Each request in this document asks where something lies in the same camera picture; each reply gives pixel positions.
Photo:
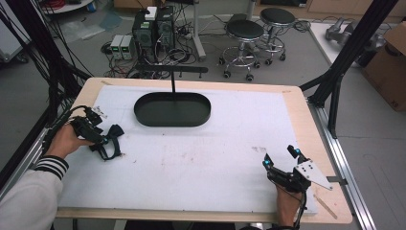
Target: round stool seat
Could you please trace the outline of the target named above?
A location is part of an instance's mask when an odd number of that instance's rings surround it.
[[[236,20],[227,24],[227,33],[241,39],[259,39],[263,35],[263,28],[249,20]]]
[[[268,8],[260,12],[260,19],[266,24],[290,24],[295,16],[284,9]]]

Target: striped sleeve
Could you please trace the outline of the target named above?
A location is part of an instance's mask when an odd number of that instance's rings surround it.
[[[37,163],[35,171],[49,172],[56,175],[60,180],[69,169],[68,163],[57,156],[43,156]]]

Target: black frame post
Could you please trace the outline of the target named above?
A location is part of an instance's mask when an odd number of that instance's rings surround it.
[[[326,99],[332,94],[328,114],[328,130],[334,138],[337,138],[335,128],[341,81],[397,1],[373,0],[331,67],[322,76],[300,86],[302,91],[305,91],[319,84],[316,92],[308,98],[308,102],[315,104],[316,107],[324,107]]]

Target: electronic equipment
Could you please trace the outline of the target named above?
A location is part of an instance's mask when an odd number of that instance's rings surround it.
[[[148,13],[146,13],[146,20],[147,21],[153,21],[156,18],[156,7],[147,7]]]
[[[156,16],[161,47],[168,50],[174,49],[174,26],[173,26],[173,6],[160,8]]]
[[[155,21],[147,21],[145,14],[138,12],[135,15],[134,25],[132,26],[132,34],[134,41],[139,42],[143,48],[151,48],[157,40]]]
[[[122,51],[120,50],[120,45],[122,44],[123,38],[123,35],[115,35],[110,44],[114,59],[123,59]]]
[[[132,35],[125,35],[120,44],[123,59],[133,59],[135,56],[135,43]]]
[[[137,50],[139,62],[155,62],[155,50],[159,50],[158,47],[156,47],[158,45],[156,22],[147,21],[146,13],[144,11],[139,11],[135,15],[134,24],[132,26],[132,35],[134,36],[135,48]]]

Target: cardboard box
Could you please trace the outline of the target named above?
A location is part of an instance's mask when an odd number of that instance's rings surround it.
[[[160,0],[114,0],[114,8],[119,9],[146,9],[147,7],[159,7],[166,1]]]
[[[363,70],[395,111],[406,111],[406,22],[385,33],[387,43]]]

